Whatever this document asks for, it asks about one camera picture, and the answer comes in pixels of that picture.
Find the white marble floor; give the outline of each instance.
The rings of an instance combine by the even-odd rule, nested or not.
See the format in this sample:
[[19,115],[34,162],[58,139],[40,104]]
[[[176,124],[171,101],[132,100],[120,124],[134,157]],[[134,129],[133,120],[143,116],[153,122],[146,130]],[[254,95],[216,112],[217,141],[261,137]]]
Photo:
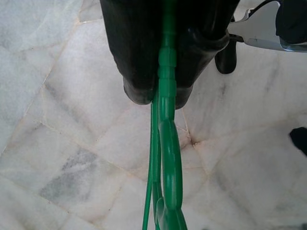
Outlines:
[[[150,108],[123,92],[99,1],[0,12],[0,230],[141,229]],[[307,158],[288,134],[307,127],[307,55],[238,44],[237,59],[176,111],[188,228],[304,230]]]

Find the black object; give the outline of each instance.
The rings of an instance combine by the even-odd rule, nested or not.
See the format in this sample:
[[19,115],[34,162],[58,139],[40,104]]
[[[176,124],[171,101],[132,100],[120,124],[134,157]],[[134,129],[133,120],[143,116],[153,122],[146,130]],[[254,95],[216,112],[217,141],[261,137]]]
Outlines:
[[230,39],[226,48],[218,52],[214,59],[220,73],[232,73],[236,69],[236,41]]
[[307,42],[307,0],[284,0],[276,15],[276,35],[290,44]]
[[295,128],[289,133],[289,136],[293,144],[307,156],[307,128]]
[[[123,75],[124,90],[137,104],[154,96],[161,40],[162,0],[100,0],[111,53]],[[176,109],[193,84],[229,42],[227,26],[239,0],[178,0]]]

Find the silver metal part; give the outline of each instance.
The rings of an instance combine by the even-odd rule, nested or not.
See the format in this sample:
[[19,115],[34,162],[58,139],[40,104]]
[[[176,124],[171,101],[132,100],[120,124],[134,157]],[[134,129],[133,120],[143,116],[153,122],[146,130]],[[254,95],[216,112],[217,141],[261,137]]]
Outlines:
[[242,20],[230,23],[228,32],[243,38],[250,46],[293,52],[307,52],[307,44],[289,44],[276,35],[276,14],[280,7],[277,1],[271,1],[256,10],[251,16],[252,9],[246,11]]

